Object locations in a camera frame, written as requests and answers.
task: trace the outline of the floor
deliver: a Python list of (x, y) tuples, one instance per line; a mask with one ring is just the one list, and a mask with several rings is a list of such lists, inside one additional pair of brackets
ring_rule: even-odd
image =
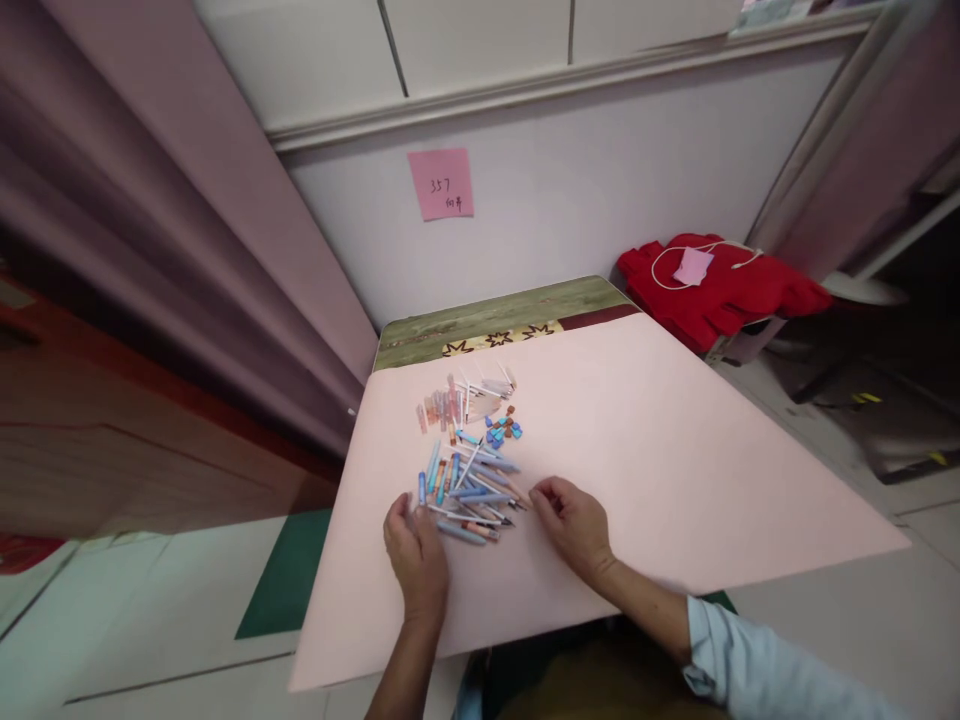
[[(736, 588), (730, 596), (742, 615), (883, 690), (917, 717), (957, 717), (960, 476), (882, 486), (835, 414), (789, 401), (780, 388), (782, 370), (765, 359), (718, 372), (914, 544)], [(861, 390), (875, 391), (870, 382)], [(290, 695), (298, 633), (233, 639), (282, 522), (71, 545), (19, 585), (0, 578), (2, 630), (23, 612), (24, 598), (50, 579), (51, 568), (76, 553), (0, 643), (4, 718), (363, 717), (376, 677)], [(464, 663), (463, 657), (438, 663), (428, 718), (450, 717)]]

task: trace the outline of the red sweater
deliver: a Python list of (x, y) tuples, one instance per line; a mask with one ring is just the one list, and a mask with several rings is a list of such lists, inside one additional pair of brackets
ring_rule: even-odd
[[(718, 235), (677, 235), (667, 247), (701, 247), (723, 240)], [(664, 251), (660, 243), (628, 250), (617, 260), (627, 279), (627, 294), (654, 320), (696, 353), (705, 353), (721, 335), (736, 335), (744, 325), (771, 315), (785, 318), (813, 315), (830, 307), (832, 299), (820, 285), (776, 258), (762, 255), (749, 265), (750, 248), (717, 245), (707, 276), (699, 286), (665, 290), (654, 282), (650, 267)], [(657, 279), (681, 287), (673, 279), (682, 251), (669, 252), (657, 262)]]

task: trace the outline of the charging cable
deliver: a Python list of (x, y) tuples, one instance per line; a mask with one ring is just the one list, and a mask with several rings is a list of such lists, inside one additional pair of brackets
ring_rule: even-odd
[[(738, 247), (738, 248), (740, 248), (741, 250), (750, 250), (750, 248), (744, 247), (744, 246), (741, 245), (740, 243), (733, 243), (733, 242), (730, 242), (729, 240), (717, 240), (717, 242), (715, 242), (715, 243), (710, 243), (709, 245), (701, 245), (701, 246), (698, 247), (698, 248), (690, 248), (690, 249), (691, 249), (691, 250), (703, 250), (704, 252), (710, 252), (710, 251), (713, 250), (717, 245), (733, 245), (734, 247)], [(656, 272), (655, 272), (655, 271), (656, 271), (656, 268), (657, 268), (657, 263), (660, 262), (660, 258), (662, 258), (664, 255), (666, 255), (668, 252), (670, 252), (671, 250), (686, 250), (686, 249), (687, 249), (687, 247), (686, 247), (686, 246), (683, 246), (683, 245), (678, 245), (678, 246), (672, 247), (672, 248), (664, 248), (664, 249), (663, 249), (663, 252), (661, 252), (659, 255), (657, 255), (657, 259), (654, 260), (654, 261), (653, 261), (653, 264), (650, 266), (650, 276), (653, 278), (653, 281), (654, 281), (657, 285), (659, 285), (660, 287), (662, 287), (664, 290), (686, 290), (688, 287), (694, 287), (694, 285), (693, 285), (692, 283), (691, 283), (690, 285), (681, 285), (680, 287), (674, 287), (674, 288), (668, 287), (668, 286), (664, 285), (662, 282), (660, 282), (659, 280), (657, 280), (657, 274), (656, 274)], [(761, 255), (763, 255), (763, 250), (753, 250), (752, 252), (753, 252), (753, 255), (750, 256), (750, 259), (749, 259), (749, 260), (747, 260), (746, 262), (736, 263), (735, 265), (731, 265), (731, 266), (730, 266), (730, 269), (731, 269), (731, 270), (739, 270), (740, 268), (744, 267), (745, 265), (749, 265), (749, 264), (752, 263), (754, 260), (756, 260), (758, 257), (760, 257)]]

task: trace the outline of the person's left hand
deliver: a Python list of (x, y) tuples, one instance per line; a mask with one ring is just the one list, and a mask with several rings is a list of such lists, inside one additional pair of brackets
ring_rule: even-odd
[(383, 521), (383, 539), (403, 592), (404, 621), (426, 621), (439, 627), (446, 615), (450, 585), (447, 555), (425, 507), (417, 507), (412, 523), (408, 522), (409, 501), (409, 493), (394, 500)]

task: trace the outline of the hand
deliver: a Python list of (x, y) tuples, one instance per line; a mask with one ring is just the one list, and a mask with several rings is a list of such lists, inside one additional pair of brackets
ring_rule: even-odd
[(404, 493), (390, 506), (383, 521), (383, 540), (403, 592), (404, 622), (433, 623), (439, 628), (447, 612), (447, 556), (430, 513), (418, 507), (411, 520), (409, 501), (409, 493)]
[(603, 505), (560, 477), (537, 483), (530, 491), (530, 500), (557, 552), (581, 580), (596, 590), (603, 574), (616, 564)]

